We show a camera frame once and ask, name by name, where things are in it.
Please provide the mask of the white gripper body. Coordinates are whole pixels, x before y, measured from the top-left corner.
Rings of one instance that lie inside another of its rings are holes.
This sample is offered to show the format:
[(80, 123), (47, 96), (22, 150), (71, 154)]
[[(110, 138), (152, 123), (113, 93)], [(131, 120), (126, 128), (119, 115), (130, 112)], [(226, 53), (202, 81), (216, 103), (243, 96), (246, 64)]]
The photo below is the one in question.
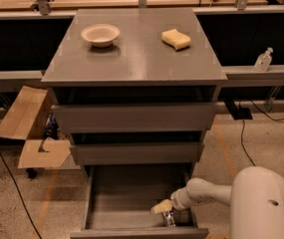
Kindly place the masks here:
[(176, 210), (185, 210), (190, 207), (190, 198), (185, 188), (175, 191), (170, 196), (170, 200), (172, 202), (173, 208)]

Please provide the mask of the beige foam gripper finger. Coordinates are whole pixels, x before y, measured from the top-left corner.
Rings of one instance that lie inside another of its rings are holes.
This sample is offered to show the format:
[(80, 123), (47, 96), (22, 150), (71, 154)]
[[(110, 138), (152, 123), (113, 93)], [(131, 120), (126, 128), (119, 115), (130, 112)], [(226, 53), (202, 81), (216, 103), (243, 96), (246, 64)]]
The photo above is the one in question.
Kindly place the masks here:
[(163, 212), (171, 211), (172, 210), (172, 203), (169, 199), (165, 199), (162, 202), (156, 204), (150, 212), (152, 214), (160, 214)]

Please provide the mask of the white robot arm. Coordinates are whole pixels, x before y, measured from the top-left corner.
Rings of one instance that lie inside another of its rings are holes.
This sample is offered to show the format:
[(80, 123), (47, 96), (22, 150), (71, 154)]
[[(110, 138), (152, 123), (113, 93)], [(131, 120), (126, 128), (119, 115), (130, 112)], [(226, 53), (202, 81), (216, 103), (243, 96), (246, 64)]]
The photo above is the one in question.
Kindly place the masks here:
[(209, 201), (230, 207), (230, 239), (284, 239), (284, 177), (260, 166), (242, 169), (230, 185), (194, 177), (151, 212), (173, 226), (174, 210)]

